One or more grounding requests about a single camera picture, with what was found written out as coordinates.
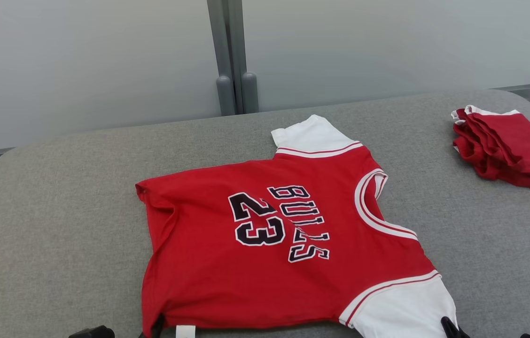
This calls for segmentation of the red white basketball jersey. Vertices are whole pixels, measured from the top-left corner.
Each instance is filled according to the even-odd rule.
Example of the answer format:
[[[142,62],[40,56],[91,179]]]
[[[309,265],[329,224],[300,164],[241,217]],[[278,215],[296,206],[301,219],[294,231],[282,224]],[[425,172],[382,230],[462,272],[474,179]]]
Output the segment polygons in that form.
[[[143,331],[338,322],[364,338],[446,338],[456,306],[417,234],[384,220],[388,176],[327,119],[272,131],[269,160],[136,185],[153,254]]]

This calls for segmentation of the red white basketball shorts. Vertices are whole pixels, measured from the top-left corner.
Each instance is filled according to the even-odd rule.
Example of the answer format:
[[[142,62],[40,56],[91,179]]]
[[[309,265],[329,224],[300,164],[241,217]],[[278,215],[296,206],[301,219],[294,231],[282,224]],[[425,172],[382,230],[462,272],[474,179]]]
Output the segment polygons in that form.
[[[467,105],[451,117],[452,147],[481,178],[530,188],[530,121],[523,114]]]

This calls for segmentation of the grey double partition post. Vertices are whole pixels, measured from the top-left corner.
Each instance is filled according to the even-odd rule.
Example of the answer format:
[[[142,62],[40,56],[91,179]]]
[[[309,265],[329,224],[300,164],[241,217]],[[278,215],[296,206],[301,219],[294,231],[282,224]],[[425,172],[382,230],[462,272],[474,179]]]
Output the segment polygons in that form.
[[[242,0],[207,0],[222,116],[259,112],[256,74],[248,71]]]

